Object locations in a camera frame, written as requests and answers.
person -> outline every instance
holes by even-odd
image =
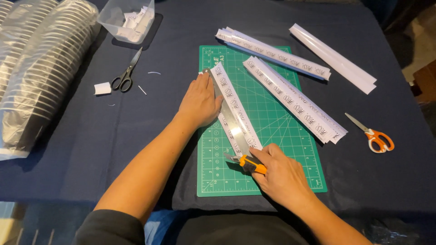
[[[194,132],[221,109],[208,73],[198,75],[166,128],[125,167],[85,219],[75,245],[143,245],[144,224],[178,157]],[[370,245],[361,233],[330,211],[313,193],[303,167],[276,144],[250,149],[267,168],[252,173],[262,191],[298,216],[323,245]],[[206,215],[188,219],[176,244],[308,244],[292,226],[264,214]]]

black sleeve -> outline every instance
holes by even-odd
[[[73,245],[144,245],[144,227],[126,213],[114,210],[91,212],[77,231]]]

forearm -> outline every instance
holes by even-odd
[[[181,115],[126,166],[104,193],[94,210],[111,209],[145,223],[178,157],[196,130]]]
[[[318,199],[308,201],[294,214],[310,227],[322,245],[372,245]]]

hand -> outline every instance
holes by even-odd
[[[296,213],[317,197],[307,184],[303,166],[287,157],[274,143],[262,151],[250,148],[250,152],[267,168],[266,174],[253,172],[252,176],[262,191],[278,204]]]
[[[214,85],[209,73],[199,74],[189,85],[177,114],[197,129],[208,125],[218,116],[223,99],[222,95],[215,98]]]

orange scissors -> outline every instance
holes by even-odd
[[[395,145],[394,142],[391,140],[391,138],[389,138],[389,136],[387,136],[386,134],[379,132],[379,131],[375,131],[373,129],[369,129],[365,126],[363,126],[363,124],[361,124],[359,121],[357,121],[354,117],[350,116],[348,113],[345,114],[352,122],[354,122],[354,124],[356,124],[361,130],[363,130],[366,134],[366,136],[368,137],[368,144],[369,144],[369,148],[375,152],[375,153],[385,153],[386,151],[390,151],[393,150]],[[380,136],[383,136],[389,143],[389,147],[386,144],[386,142],[384,142],[382,139],[380,139]],[[379,150],[374,149],[374,147],[372,146],[372,143],[376,143],[378,145],[378,147],[380,148]]]

